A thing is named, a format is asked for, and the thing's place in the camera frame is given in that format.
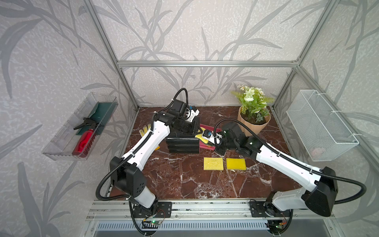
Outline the dark green cloth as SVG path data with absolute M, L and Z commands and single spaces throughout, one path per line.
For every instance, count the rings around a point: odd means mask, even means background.
M 118 103 L 116 102 L 98 102 L 92 109 L 88 118 L 93 119 L 99 123 L 98 127 L 96 128 L 97 135 L 100 135 L 103 132 L 106 124 L 110 120 L 117 106 Z M 88 129 L 89 126 L 83 127 L 82 129 L 79 129 L 76 135 L 82 135 Z

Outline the clear plastic wall tray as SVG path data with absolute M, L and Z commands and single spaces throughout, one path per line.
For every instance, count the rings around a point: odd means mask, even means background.
M 42 154 L 54 161 L 87 160 L 117 106 L 115 96 L 91 92 L 43 148 Z

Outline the bright yellow foam sponge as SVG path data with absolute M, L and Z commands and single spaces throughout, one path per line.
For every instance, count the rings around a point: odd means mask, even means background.
M 247 169 L 245 159 L 227 158 L 226 159 L 226 165 L 227 165 L 227 170 L 245 171 Z

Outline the pink drawer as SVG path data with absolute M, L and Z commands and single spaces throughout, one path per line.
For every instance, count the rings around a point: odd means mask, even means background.
M 216 149 L 215 145 L 215 136 L 213 135 L 214 127 L 201 124 L 200 131 L 195 136 L 195 138 L 199 139 L 199 147 L 201 149 L 214 151 Z

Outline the red black pruning shears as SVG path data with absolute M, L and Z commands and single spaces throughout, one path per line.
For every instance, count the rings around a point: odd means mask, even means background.
M 97 136 L 96 128 L 99 123 L 90 118 L 83 118 L 83 123 L 73 128 L 73 130 L 82 129 L 83 127 L 89 126 L 89 129 L 86 130 L 76 144 L 72 155 L 80 158 L 86 158 L 91 149 L 91 146 Z

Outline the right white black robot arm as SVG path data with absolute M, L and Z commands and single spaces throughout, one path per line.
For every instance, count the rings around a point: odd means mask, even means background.
M 254 133 L 246 136 L 239 121 L 227 121 L 222 131 L 205 133 L 209 142 L 215 144 L 217 153 L 224 155 L 227 150 L 234 150 L 244 157 L 273 167 L 300 184 L 300 188 L 295 190 L 272 192 L 265 202 L 267 214 L 273 215 L 276 211 L 290 209 L 309 209 L 323 217 L 331 216 L 338 193 L 336 181 L 330 178 L 335 174 L 332 169 L 325 167 L 320 170 L 300 162 L 280 152 Z

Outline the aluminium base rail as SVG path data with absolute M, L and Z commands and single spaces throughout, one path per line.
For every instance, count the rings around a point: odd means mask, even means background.
M 225 199 L 166 199 L 156 214 L 164 221 L 179 220 L 248 220 L 278 219 L 289 220 L 289 212 L 271 217 L 262 208 L 262 198 L 225 198 Z M 131 220 L 130 208 L 126 200 L 94 201 L 86 221 L 123 221 Z

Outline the green artificial plant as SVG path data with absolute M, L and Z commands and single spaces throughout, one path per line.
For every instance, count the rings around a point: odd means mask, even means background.
M 267 105 L 274 102 L 274 98 L 267 97 L 259 87 L 239 86 L 237 91 L 231 92 L 241 104 L 241 117 L 248 123 L 262 125 L 269 116 Z

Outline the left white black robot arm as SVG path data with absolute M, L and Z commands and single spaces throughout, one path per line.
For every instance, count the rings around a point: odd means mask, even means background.
M 157 197 L 147 187 L 143 169 L 158 145 L 169 135 L 192 135 L 199 131 L 195 119 L 199 110 L 183 101 L 172 100 L 166 109 L 155 112 L 151 127 L 137 144 L 121 158 L 113 158 L 110 163 L 112 185 L 133 204 L 151 209 L 158 202 Z

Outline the yellow work glove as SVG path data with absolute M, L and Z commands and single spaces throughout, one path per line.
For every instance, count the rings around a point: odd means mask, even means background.
M 149 123 L 148 125 L 144 126 L 142 129 L 139 130 L 139 133 L 141 137 L 144 137 L 145 134 L 148 133 L 148 130 L 151 128 L 151 124 Z

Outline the beige plant pot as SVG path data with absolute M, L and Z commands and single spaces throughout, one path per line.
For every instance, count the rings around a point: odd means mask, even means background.
M 241 114 L 241 107 L 238 110 L 238 117 L 237 120 L 243 123 L 245 126 L 247 126 L 249 129 L 251 129 L 255 134 L 259 134 L 270 122 L 271 115 L 268 114 L 267 116 L 264 116 L 264 123 L 260 124 L 253 124 L 244 119 L 244 116 Z

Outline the wavy yellow cloth sponge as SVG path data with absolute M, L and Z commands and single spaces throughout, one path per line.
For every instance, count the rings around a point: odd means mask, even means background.
M 204 127 L 200 127 L 200 130 L 197 132 L 195 138 L 199 139 L 203 144 L 207 146 L 214 146 L 213 143 L 209 142 L 209 140 L 203 136 L 205 130 L 206 129 Z

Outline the black drawer unit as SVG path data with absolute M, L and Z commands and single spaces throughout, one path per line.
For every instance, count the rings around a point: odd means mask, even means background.
M 173 131 L 165 138 L 168 150 L 174 154 L 199 154 L 199 139 L 194 134 Z

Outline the yellow cellulose sponge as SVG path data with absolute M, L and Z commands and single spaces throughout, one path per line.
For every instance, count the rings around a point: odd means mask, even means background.
M 223 158 L 204 158 L 203 170 L 224 170 Z

